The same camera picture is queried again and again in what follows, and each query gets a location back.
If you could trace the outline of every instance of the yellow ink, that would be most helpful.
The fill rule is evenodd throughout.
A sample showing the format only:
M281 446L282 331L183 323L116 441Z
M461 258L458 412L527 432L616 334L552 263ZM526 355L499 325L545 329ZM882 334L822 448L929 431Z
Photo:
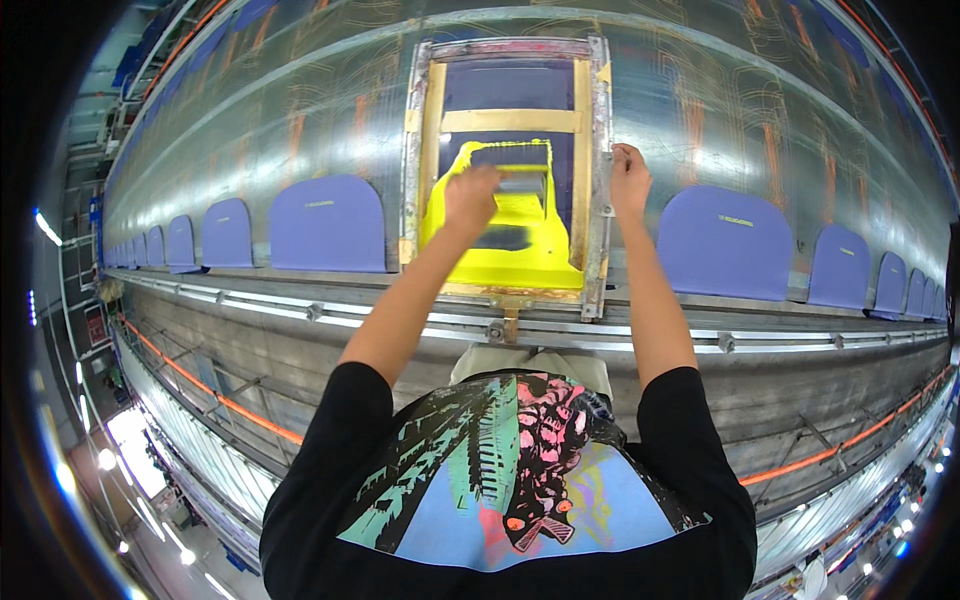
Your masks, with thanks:
M717 216L720 217L721 221L726 221L727 223L736 223L738 225L745 225L748 228L751 228L754 226L753 221L746 221L744 219L737 219L736 217L728 217L725 215L717 215Z

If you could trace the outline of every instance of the left hand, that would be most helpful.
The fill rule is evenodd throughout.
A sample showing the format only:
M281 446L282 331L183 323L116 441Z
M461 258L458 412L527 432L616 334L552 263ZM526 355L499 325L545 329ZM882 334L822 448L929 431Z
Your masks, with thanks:
M500 172L492 165L469 167L446 183L444 227L470 238L480 237L496 214L493 191L500 184Z

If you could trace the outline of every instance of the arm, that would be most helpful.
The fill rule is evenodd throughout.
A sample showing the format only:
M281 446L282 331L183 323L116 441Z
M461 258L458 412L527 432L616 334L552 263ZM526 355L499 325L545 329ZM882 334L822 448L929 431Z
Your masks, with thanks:
M653 178L640 151L628 144L614 144L610 199L627 251L630 329L641 390L671 369L697 367L684 312L643 225L651 183Z
M420 333L440 288L496 212L492 166L474 167L450 179L444 193L444 226L373 308L347 343L338 364L364 363L393 387L417 350Z

